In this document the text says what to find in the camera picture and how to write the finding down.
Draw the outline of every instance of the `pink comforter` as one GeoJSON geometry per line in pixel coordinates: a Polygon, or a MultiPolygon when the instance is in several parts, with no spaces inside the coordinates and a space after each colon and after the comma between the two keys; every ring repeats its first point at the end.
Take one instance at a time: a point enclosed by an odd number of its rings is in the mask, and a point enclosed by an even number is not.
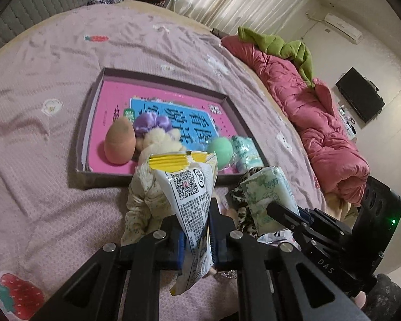
{"type": "Polygon", "coordinates": [[[328,87],[315,79],[315,88],[308,88],[290,61],[267,55],[238,36],[221,43],[257,73],[294,124],[322,190],[359,205],[369,166],[347,138],[328,87]]]}

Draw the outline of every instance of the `white cable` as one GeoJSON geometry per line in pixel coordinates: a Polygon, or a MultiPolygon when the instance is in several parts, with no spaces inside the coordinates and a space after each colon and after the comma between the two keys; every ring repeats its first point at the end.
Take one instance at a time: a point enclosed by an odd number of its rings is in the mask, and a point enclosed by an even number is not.
{"type": "Polygon", "coordinates": [[[306,36],[306,34],[313,29],[313,27],[317,24],[318,22],[316,22],[315,24],[313,24],[309,29],[307,29],[307,31],[304,33],[304,35],[302,37],[300,37],[301,40],[304,39],[304,37],[306,36]]]}
{"type": "Polygon", "coordinates": [[[316,22],[324,22],[324,21],[325,21],[325,20],[313,18],[313,17],[311,17],[310,15],[308,15],[307,13],[306,13],[306,17],[307,17],[308,19],[314,20],[314,21],[316,21],[316,22]]]}

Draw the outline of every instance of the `air conditioner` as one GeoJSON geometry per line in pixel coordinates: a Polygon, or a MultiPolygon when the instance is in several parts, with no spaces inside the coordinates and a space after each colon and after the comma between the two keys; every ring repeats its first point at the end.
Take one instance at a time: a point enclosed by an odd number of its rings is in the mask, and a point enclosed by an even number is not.
{"type": "Polygon", "coordinates": [[[360,43],[364,38],[361,31],[339,17],[332,15],[331,13],[328,13],[328,15],[325,16],[324,21],[328,25],[331,25],[333,28],[337,29],[337,31],[343,33],[344,36],[346,36],[346,38],[354,44],[360,43]]]}

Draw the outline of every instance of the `pink bedsheet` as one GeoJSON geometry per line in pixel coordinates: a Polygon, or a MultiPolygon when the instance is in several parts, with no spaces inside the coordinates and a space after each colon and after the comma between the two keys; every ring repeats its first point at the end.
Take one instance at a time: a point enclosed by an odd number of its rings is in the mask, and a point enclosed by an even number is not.
{"type": "MultiPolygon", "coordinates": [[[[12,273],[47,300],[103,244],[120,242],[127,188],[80,190],[74,171],[78,117],[103,67],[227,94],[269,163],[284,170],[297,204],[325,209],[298,136],[218,38],[128,8],[83,7],[0,53],[0,279],[12,273]],[[84,35],[109,40],[90,42],[84,35]],[[42,109],[50,99],[62,106],[48,116],[42,109]]],[[[162,321],[218,320],[237,309],[234,280],[208,277],[172,297],[170,279],[163,274],[162,321]]],[[[0,306],[5,309],[1,300],[0,306]]]]}

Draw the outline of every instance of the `pink book cover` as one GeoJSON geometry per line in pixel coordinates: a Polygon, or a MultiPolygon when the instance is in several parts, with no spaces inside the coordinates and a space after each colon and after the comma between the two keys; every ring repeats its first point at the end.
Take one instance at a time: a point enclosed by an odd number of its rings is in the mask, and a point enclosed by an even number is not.
{"type": "MultiPolygon", "coordinates": [[[[201,98],[154,87],[104,80],[95,109],[88,147],[88,168],[92,172],[121,175],[134,174],[137,166],[136,161],[131,160],[129,163],[120,166],[114,165],[107,161],[104,153],[104,139],[109,127],[114,120],[123,116],[125,109],[131,107],[131,98],[134,97],[145,100],[159,99],[162,102],[173,102],[203,110],[214,120],[219,136],[232,137],[237,135],[226,112],[216,102],[209,102],[201,98]]],[[[225,169],[223,173],[237,174],[238,172],[233,167],[225,169]]]]}

